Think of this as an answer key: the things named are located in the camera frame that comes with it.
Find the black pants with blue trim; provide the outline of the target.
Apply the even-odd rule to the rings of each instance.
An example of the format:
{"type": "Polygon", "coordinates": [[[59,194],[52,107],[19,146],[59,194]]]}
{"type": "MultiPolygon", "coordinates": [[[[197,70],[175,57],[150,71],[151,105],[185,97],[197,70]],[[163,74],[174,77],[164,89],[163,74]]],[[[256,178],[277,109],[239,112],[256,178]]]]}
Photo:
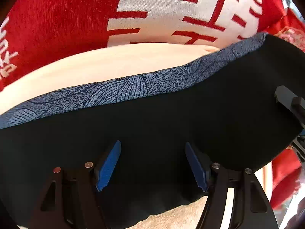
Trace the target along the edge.
{"type": "Polygon", "coordinates": [[[56,167],[76,169],[116,141],[99,193],[109,228],[206,196],[186,143],[228,170],[258,170],[301,132],[275,90],[304,97],[304,53],[267,34],[189,64],[33,98],[1,116],[1,228],[30,226],[56,167]]]}

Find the red embroidered cushion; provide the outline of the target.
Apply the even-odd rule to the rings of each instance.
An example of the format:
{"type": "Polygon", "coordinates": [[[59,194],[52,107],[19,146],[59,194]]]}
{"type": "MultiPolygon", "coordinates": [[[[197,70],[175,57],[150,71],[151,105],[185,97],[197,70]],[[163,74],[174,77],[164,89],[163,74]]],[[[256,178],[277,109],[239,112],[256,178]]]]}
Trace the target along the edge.
{"type": "Polygon", "coordinates": [[[290,8],[286,10],[285,16],[264,31],[293,44],[302,52],[305,50],[304,23],[290,8]]]}

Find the cream sofa seat cushion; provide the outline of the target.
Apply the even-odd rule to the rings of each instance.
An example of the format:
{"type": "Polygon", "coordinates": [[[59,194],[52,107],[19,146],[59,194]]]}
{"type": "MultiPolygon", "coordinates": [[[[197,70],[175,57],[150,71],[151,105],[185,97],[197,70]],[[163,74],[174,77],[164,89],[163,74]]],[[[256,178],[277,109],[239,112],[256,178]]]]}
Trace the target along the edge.
{"type": "Polygon", "coordinates": [[[69,56],[6,86],[1,91],[1,113],[55,90],[179,67],[218,50],[207,45],[145,43],[69,56]]]}

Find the red sofa cover with characters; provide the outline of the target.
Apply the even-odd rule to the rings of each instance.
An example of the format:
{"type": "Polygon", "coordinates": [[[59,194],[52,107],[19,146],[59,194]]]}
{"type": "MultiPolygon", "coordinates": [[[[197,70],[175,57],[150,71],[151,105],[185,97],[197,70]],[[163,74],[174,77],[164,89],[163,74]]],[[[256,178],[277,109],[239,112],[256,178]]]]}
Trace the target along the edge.
{"type": "Polygon", "coordinates": [[[284,16],[281,0],[17,0],[1,24],[1,87],[120,44],[226,47],[284,16]]]}

